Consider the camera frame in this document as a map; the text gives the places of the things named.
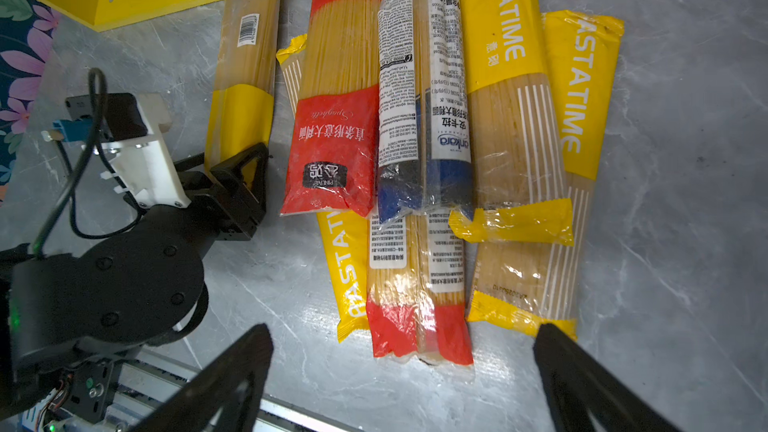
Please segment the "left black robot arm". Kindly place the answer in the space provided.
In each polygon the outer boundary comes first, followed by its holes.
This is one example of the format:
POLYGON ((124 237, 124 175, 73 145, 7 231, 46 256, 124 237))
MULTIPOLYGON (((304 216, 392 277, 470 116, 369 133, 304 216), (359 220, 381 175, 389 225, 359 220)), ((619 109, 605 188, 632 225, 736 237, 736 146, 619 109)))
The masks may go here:
POLYGON ((178 341, 208 307, 205 255, 248 240, 266 213, 269 151, 257 144, 209 172, 184 172, 185 208, 155 205, 81 256, 1 254, 1 414, 39 403, 68 371, 178 341))

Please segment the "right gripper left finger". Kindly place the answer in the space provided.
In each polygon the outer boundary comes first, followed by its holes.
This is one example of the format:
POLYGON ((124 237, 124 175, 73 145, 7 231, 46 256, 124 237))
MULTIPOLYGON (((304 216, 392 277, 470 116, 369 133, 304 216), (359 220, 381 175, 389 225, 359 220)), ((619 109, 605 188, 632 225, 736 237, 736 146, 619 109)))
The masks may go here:
POLYGON ((191 382, 133 429, 251 431, 260 411, 274 345, 269 328, 257 324, 191 382))

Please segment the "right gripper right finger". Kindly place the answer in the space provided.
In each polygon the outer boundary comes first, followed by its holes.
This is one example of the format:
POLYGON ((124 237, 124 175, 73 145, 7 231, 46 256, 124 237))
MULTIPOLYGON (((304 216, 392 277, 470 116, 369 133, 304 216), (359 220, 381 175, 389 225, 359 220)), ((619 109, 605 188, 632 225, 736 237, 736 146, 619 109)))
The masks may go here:
POLYGON ((539 328, 533 346, 557 431, 676 431, 554 324, 539 328))

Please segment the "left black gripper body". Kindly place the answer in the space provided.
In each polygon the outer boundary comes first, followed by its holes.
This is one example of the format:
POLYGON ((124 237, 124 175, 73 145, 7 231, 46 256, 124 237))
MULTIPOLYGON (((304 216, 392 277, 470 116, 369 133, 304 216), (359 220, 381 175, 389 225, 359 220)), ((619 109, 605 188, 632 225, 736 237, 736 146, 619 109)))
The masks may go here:
POLYGON ((191 210, 200 213, 220 239, 248 241, 266 215, 269 157, 267 145, 258 143, 207 173, 196 169, 203 164, 202 153, 177 161, 174 167, 191 210))

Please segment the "yellow spaghetti bag with barcode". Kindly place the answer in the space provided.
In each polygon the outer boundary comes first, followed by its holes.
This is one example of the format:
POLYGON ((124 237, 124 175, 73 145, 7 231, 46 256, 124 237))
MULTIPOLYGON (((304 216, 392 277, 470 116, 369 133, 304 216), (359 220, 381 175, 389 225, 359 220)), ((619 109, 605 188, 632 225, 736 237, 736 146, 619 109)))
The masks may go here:
POLYGON ((204 168, 260 143, 274 117, 281 0, 225 0, 204 168))

